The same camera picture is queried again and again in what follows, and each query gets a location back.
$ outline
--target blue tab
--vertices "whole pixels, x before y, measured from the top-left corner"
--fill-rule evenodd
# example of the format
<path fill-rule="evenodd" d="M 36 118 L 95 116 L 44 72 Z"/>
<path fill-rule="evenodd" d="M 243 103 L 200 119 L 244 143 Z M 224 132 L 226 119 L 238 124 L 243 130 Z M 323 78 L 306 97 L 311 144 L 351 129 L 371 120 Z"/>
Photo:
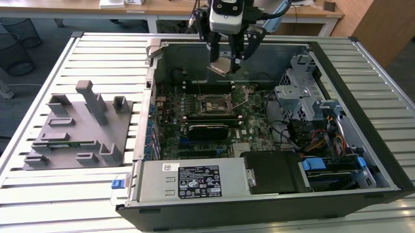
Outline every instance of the blue tab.
<path fill-rule="evenodd" d="M 303 167 L 304 167 L 304 170 L 308 171 L 308 170 L 323 170 L 326 169 L 326 164 L 324 164 L 324 161 L 322 158 L 310 158 L 310 159 L 306 159 L 303 162 Z"/>
<path fill-rule="evenodd" d="M 366 161 L 364 161 L 364 158 L 358 157 L 358 162 L 359 162 L 360 167 L 362 167 L 362 168 L 364 168 L 364 167 L 366 167 Z"/>
<path fill-rule="evenodd" d="M 125 180 L 113 180 L 111 182 L 111 189 L 123 189 L 125 185 Z"/>
<path fill-rule="evenodd" d="M 303 164 L 304 171 L 308 171 L 311 167 L 310 167 L 307 161 L 303 161 L 302 164 Z"/>

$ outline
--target motherboard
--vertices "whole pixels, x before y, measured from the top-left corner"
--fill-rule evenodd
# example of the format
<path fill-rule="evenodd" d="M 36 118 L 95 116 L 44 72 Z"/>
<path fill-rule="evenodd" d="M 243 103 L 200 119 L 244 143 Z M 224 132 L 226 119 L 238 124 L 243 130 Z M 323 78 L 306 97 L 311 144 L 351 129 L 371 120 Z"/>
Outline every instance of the motherboard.
<path fill-rule="evenodd" d="M 255 84 L 161 86 L 157 114 L 161 159 L 239 157 L 276 150 L 266 123 L 264 95 Z"/>

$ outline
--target power supply label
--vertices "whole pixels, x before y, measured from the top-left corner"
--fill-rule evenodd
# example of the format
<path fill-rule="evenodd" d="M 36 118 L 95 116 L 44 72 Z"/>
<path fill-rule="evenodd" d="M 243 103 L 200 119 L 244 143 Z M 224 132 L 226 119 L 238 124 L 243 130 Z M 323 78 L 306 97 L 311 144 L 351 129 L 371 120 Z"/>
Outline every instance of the power supply label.
<path fill-rule="evenodd" d="M 179 167 L 180 199 L 222 197 L 219 166 Z"/>

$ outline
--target slotted metal surface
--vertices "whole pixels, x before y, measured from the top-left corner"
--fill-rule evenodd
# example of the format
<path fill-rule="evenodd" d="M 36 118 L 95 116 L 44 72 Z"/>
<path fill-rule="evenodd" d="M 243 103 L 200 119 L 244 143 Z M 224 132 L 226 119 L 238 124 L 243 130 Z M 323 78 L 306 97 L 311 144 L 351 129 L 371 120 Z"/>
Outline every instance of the slotted metal surface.
<path fill-rule="evenodd" d="M 72 38 L 56 63 L 45 85 L 33 101 L 23 123 L 0 159 L 0 232 L 136 233 L 135 227 L 115 212 L 115 202 L 125 192 L 111 190 L 111 180 L 131 172 L 140 101 L 147 74 L 147 40 L 157 38 L 196 39 L 176 34 L 85 33 Z M 379 70 L 359 44 L 347 38 L 268 37 L 268 40 L 320 43 L 340 76 L 350 87 L 410 178 L 415 179 L 415 113 L 412 103 Z M 23 160 L 31 150 L 49 109 L 51 94 L 64 93 L 80 101 L 75 92 L 79 80 L 93 82 L 93 91 L 104 100 L 124 95 L 135 102 L 127 139 L 124 166 L 113 168 L 24 171 Z M 326 80 L 324 86 L 335 95 Z M 272 224 L 199 229 L 177 232 L 362 232 L 372 225 L 378 231 L 415 230 L 415 195 L 390 204 L 371 206 L 344 218 L 306 220 Z"/>

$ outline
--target mesh trash can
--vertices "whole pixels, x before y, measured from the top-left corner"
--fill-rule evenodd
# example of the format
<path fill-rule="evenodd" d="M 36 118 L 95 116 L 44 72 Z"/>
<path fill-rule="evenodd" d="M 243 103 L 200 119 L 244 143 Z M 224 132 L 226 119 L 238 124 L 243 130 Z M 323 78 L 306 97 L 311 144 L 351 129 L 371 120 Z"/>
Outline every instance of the mesh trash can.
<path fill-rule="evenodd" d="M 0 33 L 0 67 L 11 76 L 21 76 L 35 68 L 16 34 Z"/>
<path fill-rule="evenodd" d="M 20 37 L 24 48 L 33 48 L 41 44 L 41 39 L 29 18 L 0 18 L 0 24 L 9 33 Z"/>

